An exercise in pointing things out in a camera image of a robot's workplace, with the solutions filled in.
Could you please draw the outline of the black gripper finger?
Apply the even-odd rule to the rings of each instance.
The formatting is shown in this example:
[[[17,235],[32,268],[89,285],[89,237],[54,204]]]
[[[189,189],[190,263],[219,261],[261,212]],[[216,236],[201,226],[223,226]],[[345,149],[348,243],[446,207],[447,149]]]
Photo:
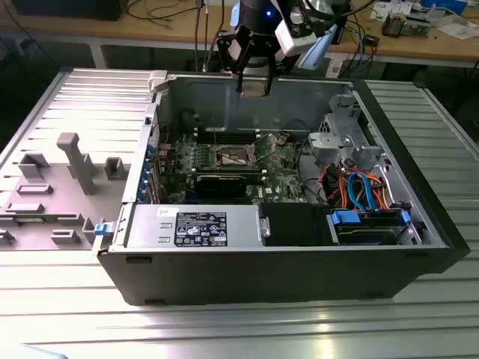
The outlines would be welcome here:
[[[288,75],[299,60],[300,55],[286,56],[282,53],[278,40],[273,37],[268,38],[263,49],[268,63],[264,93],[269,94],[272,88],[272,80],[279,76]]]
[[[216,39],[222,69],[237,76],[237,92],[242,92],[243,72],[254,48],[253,32],[240,25],[234,32],[222,32]]]

